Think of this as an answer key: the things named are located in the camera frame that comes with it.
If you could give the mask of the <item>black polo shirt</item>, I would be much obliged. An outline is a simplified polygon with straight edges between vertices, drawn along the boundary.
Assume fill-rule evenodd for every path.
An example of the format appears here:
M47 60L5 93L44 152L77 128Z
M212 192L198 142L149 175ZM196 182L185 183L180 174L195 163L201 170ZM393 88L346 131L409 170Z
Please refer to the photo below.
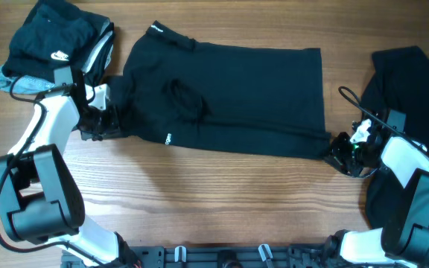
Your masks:
M154 22L106 82L124 136L304 159L329 146L318 48L216 45Z

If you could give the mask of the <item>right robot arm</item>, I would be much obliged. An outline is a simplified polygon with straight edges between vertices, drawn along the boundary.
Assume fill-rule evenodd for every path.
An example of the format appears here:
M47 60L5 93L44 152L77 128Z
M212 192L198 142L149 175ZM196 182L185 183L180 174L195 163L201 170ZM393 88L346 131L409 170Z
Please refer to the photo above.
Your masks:
M348 175L364 168L389 171L400 186L398 201L379 229L341 231L325 242L325 267L429 267L429 157L404 136L404 114L391 111L386 121L365 112L352 135L341 133L329 155Z

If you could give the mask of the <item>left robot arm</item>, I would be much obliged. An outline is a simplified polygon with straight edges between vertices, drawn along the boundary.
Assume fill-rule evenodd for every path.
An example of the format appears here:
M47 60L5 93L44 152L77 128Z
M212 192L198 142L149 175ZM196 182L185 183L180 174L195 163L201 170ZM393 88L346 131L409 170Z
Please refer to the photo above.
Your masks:
M0 245L16 253L53 246L86 267L140 267L116 232L86 216L83 198L63 159L70 134L103 141L120 133L109 87L88 89L83 72L54 70L55 86L29 102L34 116L18 143L0 156Z

